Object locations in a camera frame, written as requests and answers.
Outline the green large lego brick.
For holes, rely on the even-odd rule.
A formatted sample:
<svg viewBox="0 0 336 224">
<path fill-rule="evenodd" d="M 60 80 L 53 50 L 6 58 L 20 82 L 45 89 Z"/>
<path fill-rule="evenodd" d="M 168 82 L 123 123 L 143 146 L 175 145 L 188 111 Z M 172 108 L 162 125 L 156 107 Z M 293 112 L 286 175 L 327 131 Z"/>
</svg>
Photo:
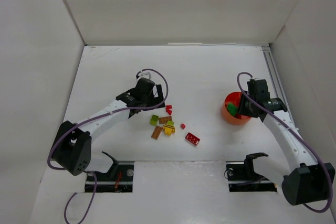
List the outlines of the green large lego brick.
<svg viewBox="0 0 336 224">
<path fill-rule="evenodd" d="M 238 107 L 233 103 L 228 103 L 226 109 L 228 113 L 233 117 L 236 117 L 236 115 L 238 114 Z"/>
</svg>

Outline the yellow striped lego piece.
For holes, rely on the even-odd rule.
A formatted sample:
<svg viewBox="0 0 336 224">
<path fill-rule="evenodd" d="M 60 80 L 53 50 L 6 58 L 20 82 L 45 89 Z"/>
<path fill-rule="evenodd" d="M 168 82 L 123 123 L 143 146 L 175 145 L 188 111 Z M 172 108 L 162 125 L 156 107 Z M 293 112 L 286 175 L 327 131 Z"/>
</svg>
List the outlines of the yellow striped lego piece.
<svg viewBox="0 0 336 224">
<path fill-rule="evenodd" d="M 163 132 L 164 132 L 165 135 L 170 136 L 170 135 L 172 135 L 176 132 L 176 128 L 173 125 L 164 124 L 163 125 Z"/>
</svg>

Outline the red lego plate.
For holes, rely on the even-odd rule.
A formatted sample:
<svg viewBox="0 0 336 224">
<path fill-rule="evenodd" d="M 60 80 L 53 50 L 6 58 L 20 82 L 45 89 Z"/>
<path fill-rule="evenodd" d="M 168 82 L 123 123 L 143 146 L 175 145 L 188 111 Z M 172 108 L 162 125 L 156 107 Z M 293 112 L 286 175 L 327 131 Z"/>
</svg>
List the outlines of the red lego plate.
<svg viewBox="0 0 336 224">
<path fill-rule="evenodd" d="M 188 141 L 189 143 L 191 143 L 194 146 L 197 146 L 200 142 L 200 139 L 190 132 L 187 133 L 187 135 L 185 137 L 185 140 Z"/>
</svg>

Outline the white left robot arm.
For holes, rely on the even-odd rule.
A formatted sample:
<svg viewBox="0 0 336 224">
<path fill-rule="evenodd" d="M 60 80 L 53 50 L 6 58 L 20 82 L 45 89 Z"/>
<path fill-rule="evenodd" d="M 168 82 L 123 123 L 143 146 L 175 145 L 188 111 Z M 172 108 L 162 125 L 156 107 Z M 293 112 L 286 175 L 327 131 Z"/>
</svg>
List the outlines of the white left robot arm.
<svg viewBox="0 0 336 224">
<path fill-rule="evenodd" d="M 116 96 L 115 100 L 96 114 L 77 123 L 63 122 L 57 132 L 48 156 L 48 166 L 55 161 L 58 170 L 67 170 L 77 176 L 83 172 L 96 172 L 112 177 L 117 161 L 107 152 L 92 153 L 92 145 L 100 135 L 116 124 L 141 111 L 165 106 L 165 96 L 160 84 L 140 78 L 134 88 Z"/>
</svg>

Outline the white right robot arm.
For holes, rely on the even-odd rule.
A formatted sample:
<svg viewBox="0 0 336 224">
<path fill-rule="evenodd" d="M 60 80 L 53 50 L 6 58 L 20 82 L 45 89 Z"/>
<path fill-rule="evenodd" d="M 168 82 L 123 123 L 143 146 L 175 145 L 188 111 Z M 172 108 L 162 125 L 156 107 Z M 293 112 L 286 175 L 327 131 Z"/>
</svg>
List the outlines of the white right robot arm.
<svg viewBox="0 0 336 224">
<path fill-rule="evenodd" d="M 324 163 L 317 153 L 303 141 L 294 127 L 288 109 L 280 98 L 271 98 L 265 79 L 250 79 L 248 90 L 242 91 L 238 113 L 259 118 L 273 134 L 289 168 L 274 163 L 266 153 L 248 154 L 244 168 L 249 177 L 264 176 L 280 186 L 292 206 L 307 206 L 326 200 L 325 212 L 332 203 L 335 169 Z"/>
</svg>

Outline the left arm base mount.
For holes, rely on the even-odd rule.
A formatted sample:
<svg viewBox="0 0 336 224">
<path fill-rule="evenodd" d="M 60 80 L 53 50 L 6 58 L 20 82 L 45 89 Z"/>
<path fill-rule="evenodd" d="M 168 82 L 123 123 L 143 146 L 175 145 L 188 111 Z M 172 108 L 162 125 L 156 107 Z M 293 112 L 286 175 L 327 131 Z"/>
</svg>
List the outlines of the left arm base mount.
<svg viewBox="0 0 336 224">
<path fill-rule="evenodd" d="M 101 152 L 91 157 L 86 171 L 92 171 L 96 179 L 88 174 L 84 190 L 91 193 L 131 193 L 133 191 L 134 161 L 118 161 L 110 154 Z"/>
</svg>

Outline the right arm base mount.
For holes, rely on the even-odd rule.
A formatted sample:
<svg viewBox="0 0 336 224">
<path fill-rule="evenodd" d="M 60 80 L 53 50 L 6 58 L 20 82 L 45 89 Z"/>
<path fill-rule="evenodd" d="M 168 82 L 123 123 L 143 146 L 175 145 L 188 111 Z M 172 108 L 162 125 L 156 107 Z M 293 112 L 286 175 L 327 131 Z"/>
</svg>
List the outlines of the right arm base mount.
<svg viewBox="0 0 336 224">
<path fill-rule="evenodd" d="M 253 160 L 268 157 L 266 153 L 246 155 L 243 161 L 226 161 L 224 177 L 230 193 L 277 192 L 277 186 L 254 171 Z"/>
</svg>

